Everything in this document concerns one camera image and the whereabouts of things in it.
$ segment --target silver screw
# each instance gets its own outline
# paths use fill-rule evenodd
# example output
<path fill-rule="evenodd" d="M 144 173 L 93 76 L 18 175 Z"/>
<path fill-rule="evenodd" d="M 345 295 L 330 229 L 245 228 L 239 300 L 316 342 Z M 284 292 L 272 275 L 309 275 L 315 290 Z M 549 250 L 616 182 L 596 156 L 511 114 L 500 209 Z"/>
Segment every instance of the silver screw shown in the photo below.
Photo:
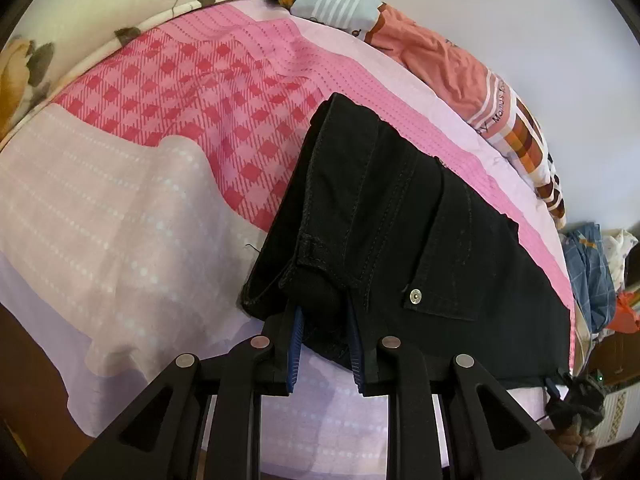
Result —
<path fill-rule="evenodd" d="M 175 359 L 175 363 L 180 368 L 189 368 L 191 365 L 194 364 L 194 362 L 196 362 L 196 358 L 191 354 L 180 354 Z"/>
<path fill-rule="evenodd" d="M 460 354 L 456 356 L 456 363 L 463 368 L 471 368 L 475 361 L 470 355 Z"/>
<path fill-rule="evenodd" d="M 257 335 L 253 339 L 251 339 L 251 346 L 257 349 L 267 348 L 269 346 L 269 338 L 265 335 Z"/>
<path fill-rule="evenodd" d="M 422 301 L 422 293 L 420 292 L 420 289 L 414 288 L 414 290 L 409 293 L 409 299 L 414 305 L 420 303 Z"/>
<path fill-rule="evenodd" d="M 400 340 L 396 336 L 387 335 L 382 338 L 382 346 L 385 348 L 398 348 Z"/>

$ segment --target floral pillow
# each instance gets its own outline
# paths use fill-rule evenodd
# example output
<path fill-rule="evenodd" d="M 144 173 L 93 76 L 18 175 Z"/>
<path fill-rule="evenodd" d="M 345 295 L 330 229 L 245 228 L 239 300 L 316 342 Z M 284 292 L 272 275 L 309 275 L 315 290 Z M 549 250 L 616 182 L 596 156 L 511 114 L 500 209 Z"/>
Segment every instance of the floral pillow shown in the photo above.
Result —
<path fill-rule="evenodd" d="M 227 0 L 33 0 L 0 52 L 0 149 L 68 83 L 142 32 Z"/>

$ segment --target folded black garment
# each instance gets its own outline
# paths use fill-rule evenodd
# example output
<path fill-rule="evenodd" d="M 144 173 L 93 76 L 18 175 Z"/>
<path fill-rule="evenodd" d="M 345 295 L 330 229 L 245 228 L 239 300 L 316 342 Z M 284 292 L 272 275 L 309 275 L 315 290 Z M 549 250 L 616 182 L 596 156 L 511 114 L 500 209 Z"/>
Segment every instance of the folded black garment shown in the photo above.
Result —
<path fill-rule="evenodd" d="M 478 359 L 504 386 L 542 386 L 568 367 L 569 311 L 518 242 L 518 225 L 372 110 L 320 105 L 242 307 L 287 300 L 304 343 L 349 368 L 348 302 L 425 354 Z"/>

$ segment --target pink plaid pattern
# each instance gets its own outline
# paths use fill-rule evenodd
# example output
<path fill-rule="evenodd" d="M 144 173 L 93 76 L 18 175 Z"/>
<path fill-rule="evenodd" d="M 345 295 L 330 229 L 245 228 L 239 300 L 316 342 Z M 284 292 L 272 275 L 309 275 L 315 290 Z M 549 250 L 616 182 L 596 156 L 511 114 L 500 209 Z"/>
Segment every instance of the pink plaid pattern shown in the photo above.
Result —
<path fill-rule="evenodd" d="M 256 22 L 230 4 L 185 14 L 129 43 L 56 102 L 83 121 L 139 144 L 155 146 L 168 135 L 193 139 L 207 155 L 226 202 L 268 230 L 308 118 L 334 91 L 375 110 L 516 221 L 521 245 L 573 309 L 569 281 L 540 234 L 475 155 L 359 63 L 306 40 L 288 18 Z"/>

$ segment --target bed sheet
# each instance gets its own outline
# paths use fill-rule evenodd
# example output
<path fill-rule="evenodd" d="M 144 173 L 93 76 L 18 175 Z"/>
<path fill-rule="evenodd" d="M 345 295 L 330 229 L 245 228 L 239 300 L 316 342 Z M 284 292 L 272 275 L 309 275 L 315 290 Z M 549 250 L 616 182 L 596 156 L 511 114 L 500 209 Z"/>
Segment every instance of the bed sheet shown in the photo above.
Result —
<path fill-rule="evenodd" d="M 222 4 L 129 43 L 0 153 L 0 303 L 60 371 L 85 433 L 99 433 L 175 355 L 222 354 L 259 332 L 236 298 L 308 119 L 334 91 L 515 220 L 573 312 L 545 204 L 427 86 L 267 0 Z M 542 415 L 542 390 L 512 395 Z M 265 398 L 262 421 L 266 472 L 385 476 L 386 399 L 360 397 L 349 372 L 306 349 L 295 393 Z"/>

